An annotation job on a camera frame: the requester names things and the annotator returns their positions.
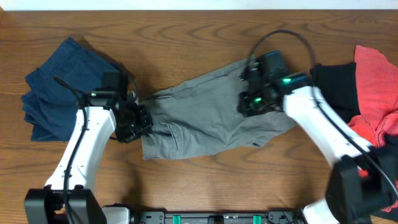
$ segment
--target gray shorts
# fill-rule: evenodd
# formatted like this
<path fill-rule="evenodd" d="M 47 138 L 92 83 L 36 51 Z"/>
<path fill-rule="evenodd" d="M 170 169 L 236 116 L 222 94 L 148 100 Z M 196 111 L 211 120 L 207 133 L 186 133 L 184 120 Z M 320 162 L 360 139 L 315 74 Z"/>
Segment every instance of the gray shorts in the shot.
<path fill-rule="evenodd" d="M 262 147 L 295 126 L 283 112 L 245 118 L 238 112 L 244 60 L 145 99 L 153 132 L 142 137 L 144 159 L 186 159 L 238 146 Z"/>

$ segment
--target table surface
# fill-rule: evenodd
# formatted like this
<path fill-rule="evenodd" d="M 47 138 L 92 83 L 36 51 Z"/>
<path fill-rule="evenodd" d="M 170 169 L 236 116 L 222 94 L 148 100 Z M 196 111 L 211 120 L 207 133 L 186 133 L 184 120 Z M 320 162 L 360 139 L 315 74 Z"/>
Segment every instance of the table surface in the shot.
<path fill-rule="evenodd" d="M 95 48 L 136 76 L 141 94 L 247 56 L 264 34 L 303 34 L 324 65 L 353 61 L 354 46 L 373 47 L 398 65 L 397 11 L 74 11 L 5 12 L 0 25 L 0 223 L 26 223 L 29 188 L 41 188 L 66 142 L 31 142 L 20 100 L 24 77 L 67 37 Z M 308 71 L 304 47 L 274 36 L 258 53 L 279 49 L 293 70 Z M 142 159 L 141 141 L 109 142 L 95 195 L 100 205 L 138 210 L 260 211 L 302 207 L 323 197 L 330 168 L 299 127 L 261 149 L 240 147 L 185 160 Z M 374 218 L 375 223 L 392 223 Z"/>

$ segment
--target navy blue shorts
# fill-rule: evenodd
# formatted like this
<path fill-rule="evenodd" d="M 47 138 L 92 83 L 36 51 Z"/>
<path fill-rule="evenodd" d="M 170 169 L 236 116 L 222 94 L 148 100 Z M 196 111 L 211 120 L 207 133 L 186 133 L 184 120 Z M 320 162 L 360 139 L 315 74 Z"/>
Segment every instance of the navy blue shorts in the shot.
<path fill-rule="evenodd" d="M 25 120 L 34 125 L 31 140 L 67 141 L 75 127 L 76 98 L 54 76 L 75 89 L 90 91 L 101 86 L 105 71 L 113 70 L 117 68 L 72 38 L 62 42 L 40 68 L 25 78 L 32 90 L 21 100 Z"/>

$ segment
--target folded clothing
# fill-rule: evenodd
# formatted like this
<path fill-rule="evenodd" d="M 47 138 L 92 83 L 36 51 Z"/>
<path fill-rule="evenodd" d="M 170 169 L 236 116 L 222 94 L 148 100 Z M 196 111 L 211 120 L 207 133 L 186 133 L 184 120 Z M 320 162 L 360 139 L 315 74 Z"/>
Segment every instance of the folded clothing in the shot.
<path fill-rule="evenodd" d="M 329 66 L 317 64 L 310 71 L 326 102 L 346 123 L 360 114 L 355 69 L 356 63 L 352 62 Z"/>
<path fill-rule="evenodd" d="M 361 115 L 348 124 L 376 147 L 398 135 L 398 68 L 375 49 L 355 48 L 356 88 Z"/>
<path fill-rule="evenodd" d="M 186 159 L 238 146 L 262 147 L 295 122 L 283 112 L 245 118 L 238 112 L 244 60 L 154 93 L 141 101 L 150 111 L 152 133 L 142 137 L 145 159 Z"/>
<path fill-rule="evenodd" d="M 26 76 L 31 91 L 21 97 L 25 121 L 34 125 L 32 141 L 67 141 L 76 121 L 77 104 L 73 93 L 53 78 L 60 77 L 71 87 L 94 90 L 101 86 L 105 71 L 117 70 L 72 38 L 58 47 L 38 69 Z"/>

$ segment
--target wire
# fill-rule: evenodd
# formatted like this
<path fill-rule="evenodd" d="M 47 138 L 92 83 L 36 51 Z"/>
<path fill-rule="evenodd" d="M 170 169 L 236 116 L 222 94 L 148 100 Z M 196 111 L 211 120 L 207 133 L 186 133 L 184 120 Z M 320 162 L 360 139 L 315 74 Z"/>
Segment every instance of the wire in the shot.
<path fill-rule="evenodd" d="M 314 67 L 317 64 L 317 60 L 315 59 L 315 53 L 311 47 L 311 45 L 308 43 L 308 41 L 300 34 L 291 31 L 291 30 L 275 30 L 273 32 L 270 32 L 268 34 L 266 34 L 264 37 L 262 37 L 255 45 L 254 47 L 251 49 L 250 54 L 248 59 L 246 60 L 246 68 L 250 69 L 250 62 L 252 61 L 252 56 L 254 55 L 254 51 L 259 47 L 259 45 L 266 40 L 269 36 L 274 35 L 274 34 L 278 34 L 278 33 L 284 33 L 284 34 L 290 34 L 295 36 L 296 38 L 298 38 L 299 40 L 301 40 L 301 42 L 305 45 L 305 47 L 307 48 L 308 54 L 310 55 L 310 61 L 311 61 L 311 65 L 312 67 Z M 368 153 L 362 149 L 354 140 L 352 140 L 351 137 L 349 137 L 326 113 L 325 111 L 322 109 L 322 107 L 320 106 L 320 102 L 318 101 L 318 99 L 315 96 L 315 83 L 312 83 L 312 87 L 311 87 L 311 94 L 313 97 L 313 100 L 317 106 L 317 108 L 321 111 L 321 113 L 324 115 L 324 117 L 338 130 L 338 132 L 347 139 L 347 141 L 352 144 L 361 154 L 363 154 L 363 156 L 366 158 L 366 160 L 368 160 L 371 165 L 385 178 L 385 180 L 387 181 L 387 183 L 391 186 L 392 191 L 394 192 L 394 194 L 396 195 L 396 199 L 398 199 L 398 191 L 397 188 L 395 187 L 395 185 L 391 182 L 390 178 L 388 178 L 388 176 L 386 175 L 386 173 L 384 173 L 384 171 L 378 166 L 378 164 L 372 159 L 372 157 L 370 157 L 368 155 Z"/>
<path fill-rule="evenodd" d="M 308 41 L 302 35 L 294 32 L 294 31 L 291 31 L 291 30 L 275 30 L 275 31 L 272 31 L 269 34 L 265 35 L 264 37 L 261 37 L 261 39 L 259 41 L 257 41 L 257 43 L 254 45 L 254 47 L 250 50 L 248 59 L 246 60 L 246 68 L 250 67 L 250 62 L 252 61 L 252 56 L 254 55 L 254 51 L 260 46 L 260 44 L 263 41 L 265 41 L 269 36 L 274 35 L 274 34 L 280 34 L 280 33 L 290 34 L 290 35 L 295 36 L 299 40 L 301 40 L 308 50 L 308 54 L 310 55 L 310 60 L 311 60 L 312 66 L 314 66 L 317 63 L 317 61 L 315 60 L 314 51 L 311 48 L 310 43 L 308 43 Z"/>
<path fill-rule="evenodd" d="M 134 85 L 134 87 L 136 87 L 137 93 L 136 93 L 136 95 L 134 96 L 134 101 L 136 101 L 136 100 L 138 99 L 138 96 L 139 96 L 139 88 L 138 88 L 138 85 L 137 85 L 136 81 L 134 81 L 134 79 L 131 78 L 129 75 L 127 75 L 127 79 L 129 80 L 129 82 L 131 82 L 131 83 Z"/>
<path fill-rule="evenodd" d="M 55 81 L 59 83 L 60 85 L 64 86 L 65 88 L 68 88 L 76 97 L 77 101 L 80 101 L 80 97 L 77 95 L 76 90 L 73 89 L 69 84 L 67 84 L 65 81 L 63 81 L 60 77 L 55 76 L 54 77 Z M 79 145 L 81 143 L 81 140 L 83 139 L 83 136 L 86 132 L 87 129 L 87 113 L 86 109 L 80 108 L 81 111 L 83 112 L 83 126 L 81 127 L 81 133 L 79 135 L 79 138 L 77 139 L 77 142 L 75 144 L 75 147 L 73 148 L 73 151 L 70 155 L 67 168 L 65 169 L 64 173 L 64 178 L 63 178 L 63 203 L 65 204 L 65 211 L 67 213 L 67 217 L 69 220 L 69 223 L 74 224 L 73 222 L 73 217 L 72 217 L 72 208 L 70 207 L 69 204 L 69 195 L 68 195 L 68 182 L 69 182 L 69 177 L 70 177 L 70 169 L 72 168 L 73 160 L 76 156 L 77 150 L 79 148 Z"/>

